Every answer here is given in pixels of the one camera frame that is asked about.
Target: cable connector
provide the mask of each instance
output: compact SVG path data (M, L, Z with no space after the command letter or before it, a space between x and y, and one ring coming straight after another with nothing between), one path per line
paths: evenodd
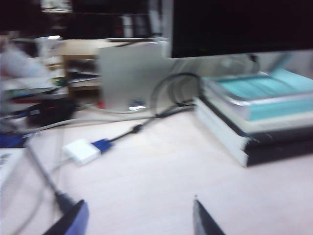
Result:
M113 146L113 144L108 139L102 139L96 142L92 142L92 144L97 147L101 153L107 151Z
M63 151L73 158L78 165L84 165L101 156L101 153L112 147L113 144L107 140L99 140L93 143L85 139L76 140L63 147Z
M138 133L139 131L141 131L142 127L143 127L142 124L139 124L139 125L134 126L134 127L133 127L133 130L132 130L132 133L133 133L133 134Z
M66 193L56 192L54 193L55 199L59 205L59 209L63 214L69 212L74 206L75 202Z

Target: white desk surface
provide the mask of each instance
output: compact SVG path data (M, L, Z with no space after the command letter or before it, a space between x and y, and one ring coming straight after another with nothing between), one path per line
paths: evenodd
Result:
M141 120L43 131L34 149L46 168L78 138L113 138ZM241 167L194 113L182 113L128 136L101 158L54 174L61 190L89 205L88 235L191 235L194 195L227 235L311 235L313 157ZM1 192L1 234L24 221L42 190L28 160ZM22 234L42 234L60 213L45 192Z

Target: monitor screen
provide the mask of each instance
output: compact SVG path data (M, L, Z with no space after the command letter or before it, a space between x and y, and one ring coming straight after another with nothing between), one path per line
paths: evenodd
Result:
M311 0L171 0L167 7L172 58L313 48Z

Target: white adapter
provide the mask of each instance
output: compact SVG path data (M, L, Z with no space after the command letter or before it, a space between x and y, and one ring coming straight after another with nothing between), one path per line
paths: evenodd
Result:
M65 145L63 152L78 165L84 165L101 156L100 149L85 139L78 139Z

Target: book stack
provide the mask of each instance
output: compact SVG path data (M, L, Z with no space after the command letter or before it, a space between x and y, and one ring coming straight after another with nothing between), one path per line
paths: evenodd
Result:
M250 166L313 152L313 125L261 130L261 125L242 128L205 97L195 99L198 118L242 166Z
M313 152L313 80L286 70L273 75L203 78L195 100L199 119L243 166ZM286 94L305 96L241 102Z

